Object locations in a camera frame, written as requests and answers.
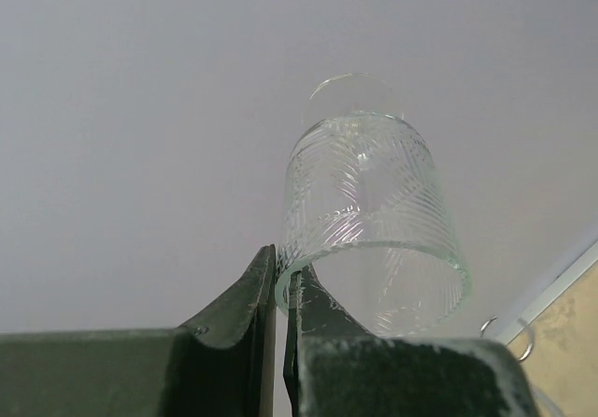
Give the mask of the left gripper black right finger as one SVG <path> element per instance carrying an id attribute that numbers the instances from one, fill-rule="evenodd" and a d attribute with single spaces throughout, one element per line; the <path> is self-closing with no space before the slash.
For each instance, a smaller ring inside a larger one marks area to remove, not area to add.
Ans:
<path id="1" fill-rule="evenodd" d="M 537 416 L 523 369 L 483 338 L 378 338 L 292 274 L 284 380 L 295 416 Z"/>

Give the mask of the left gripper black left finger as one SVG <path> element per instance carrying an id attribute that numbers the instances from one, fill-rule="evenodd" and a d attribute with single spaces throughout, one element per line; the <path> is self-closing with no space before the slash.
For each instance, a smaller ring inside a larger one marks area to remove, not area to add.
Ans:
<path id="1" fill-rule="evenodd" d="M 276 251 L 183 324 L 8 334 L 5 416 L 269 416 L 276 343 Z"/>

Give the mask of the tall clear flute glass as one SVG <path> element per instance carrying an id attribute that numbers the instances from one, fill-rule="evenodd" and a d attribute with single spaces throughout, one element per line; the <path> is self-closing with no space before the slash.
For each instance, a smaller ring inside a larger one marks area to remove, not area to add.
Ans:
<path id="1" fill-rule="evenodd" d="M 275 297 L 310 266 L 337 306 L 383 337 L 439 326 L 471 281 L 433 156 L 385 81 L 322 82 L 289 156 Z"/>

